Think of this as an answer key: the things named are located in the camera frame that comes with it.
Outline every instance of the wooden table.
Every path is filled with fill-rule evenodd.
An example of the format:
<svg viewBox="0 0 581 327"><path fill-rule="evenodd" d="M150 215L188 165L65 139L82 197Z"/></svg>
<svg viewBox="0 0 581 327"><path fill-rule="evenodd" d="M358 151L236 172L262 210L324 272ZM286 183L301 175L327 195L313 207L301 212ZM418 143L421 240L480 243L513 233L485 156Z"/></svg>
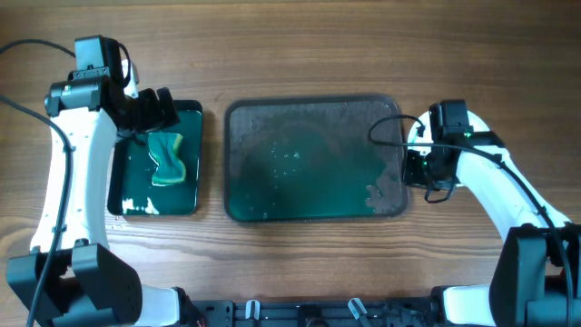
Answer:
<svg viewBox="0 0 581 327"><path fill-rule="evenodd" d="M143 282L198 300L379 299L490 281L502 242L475 198L461 190L429 205L413 191L407 212L384 223L238 225L222 209L225 109L240 98L375 92L419 115L464 98L580 223L580 14L578 2L502 1L3 8L0 44L38 37L72 48L108 35L127 45L142 88L202 103L199 211L106 220L111 249ZM43 112L49 85L72 69L58 51L23 45L0 57L0 90ZM49 135L0 106L0 326L25 321L4 272L38 224Z"/></svg>

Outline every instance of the green tray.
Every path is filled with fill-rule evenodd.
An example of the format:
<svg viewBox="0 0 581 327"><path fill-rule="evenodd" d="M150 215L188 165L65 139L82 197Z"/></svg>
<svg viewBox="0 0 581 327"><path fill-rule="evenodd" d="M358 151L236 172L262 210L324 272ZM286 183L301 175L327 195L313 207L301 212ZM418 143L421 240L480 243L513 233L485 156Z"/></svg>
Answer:
<svg viewBox="0 0 581 327"><path fill-rule="evenodd" d="M186 166L186 180L171 186L152 185L157 165L149 156L147 134L124 140L115 146L107 208L115 215L185 215L198 203L202 149L202 107L197 101L175 100L180 122L162 132L183 136L178 156Z"/></svg>
<svg viewBox="0 0 581 327"><path fill-rule="evenodd" d="M401 148L367 140L398 114L381 94L240 100L224 117L224 209L234 221L393 217L409 200ZM376 137L401 142L401 124Z"/></svg>

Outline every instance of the small tray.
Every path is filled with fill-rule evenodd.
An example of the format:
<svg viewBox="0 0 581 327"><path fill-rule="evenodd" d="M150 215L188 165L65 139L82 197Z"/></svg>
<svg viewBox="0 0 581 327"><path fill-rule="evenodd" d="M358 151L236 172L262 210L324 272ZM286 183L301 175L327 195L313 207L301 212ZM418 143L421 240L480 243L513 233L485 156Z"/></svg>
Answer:
<svg viewBox="0 0 581 327"><path fill-rule="evenodd" d="M367 140L386 95L249 99L224 117L224 209L234 221L393 217L408 205L402 148ZM374 136L401 142L399 121Z"/></svg>
<svg viewBox="0 0 581 327"><path fill-rule="evenodd" d="M192 214L198 203L200 157L202 154L202 107L193 100L175 100L180 122L161 132L183 136L178 157L186 166L186 180L171 186L152 185L157 165L149 156L147 134L115 146L107 208L114 215Z"/></svg>

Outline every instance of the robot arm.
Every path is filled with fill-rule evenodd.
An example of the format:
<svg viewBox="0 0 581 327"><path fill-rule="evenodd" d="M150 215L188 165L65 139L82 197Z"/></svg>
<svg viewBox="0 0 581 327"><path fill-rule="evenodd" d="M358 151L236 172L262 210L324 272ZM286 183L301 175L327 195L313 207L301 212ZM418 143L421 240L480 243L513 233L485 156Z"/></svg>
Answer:
<svg viewBox="0 0 581 327"><path fill-rule="evenodd" d="M577 227L532 187L515 167L504 144L485 125L474 131L463 101L434 104L428 113L429 122L425 125L429 126L427 132L434 144L471 147L491 154L522 181L545 208L560 237L569 242L567 256L576 265L572 270L573 279L577 280ZM465 185L482 204L505 242L490 285L443 288L439 301L444 318L440 322L482 326L564 325L565 278L546 277L545 271L547 258L557 266L563 263L549 238L547 222L515 178L488 158L458 148L434 147L429 154L422 154L417 148L408 150L404 174L407 184L427 188L426 199L431 191L446 190L448 196L444 200L456 185ZM580 318L578 313L573 316L575 324L581 322Z"/></svg>
<svg viewBox="0 0 581 327"><path fill-rule="evenodd" d="M179 122L168 91L158 91L159 100L152 90L137 92L137 73L129 60L121 61L119 47L102 36L76 40L77 70L67 81L53 84L45 99L47 113L74 151L65 229L35 315L43 326L165 326L202 318L181 289L141 285L135 270L108 250L105 189L115 142L123 134ZM6 272L29 310L54 237L64 179L63 145L54 131L52 139L44 209L31 254L10 259ZM74 277L59 278L67 268Z"/></svg>

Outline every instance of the sponge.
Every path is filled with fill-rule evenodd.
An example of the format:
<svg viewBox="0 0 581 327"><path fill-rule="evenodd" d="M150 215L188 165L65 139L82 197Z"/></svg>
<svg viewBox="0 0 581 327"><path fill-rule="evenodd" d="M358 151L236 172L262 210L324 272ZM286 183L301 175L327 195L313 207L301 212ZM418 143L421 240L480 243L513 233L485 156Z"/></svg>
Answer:
<svg viewBox="0 0 581 327"><path fill-rule="evenodd" d="M178 158L183 136L175 133L151 133L148 136L149 156L158 165L152 183L168 186L185 181L185 164Z"/></svg>

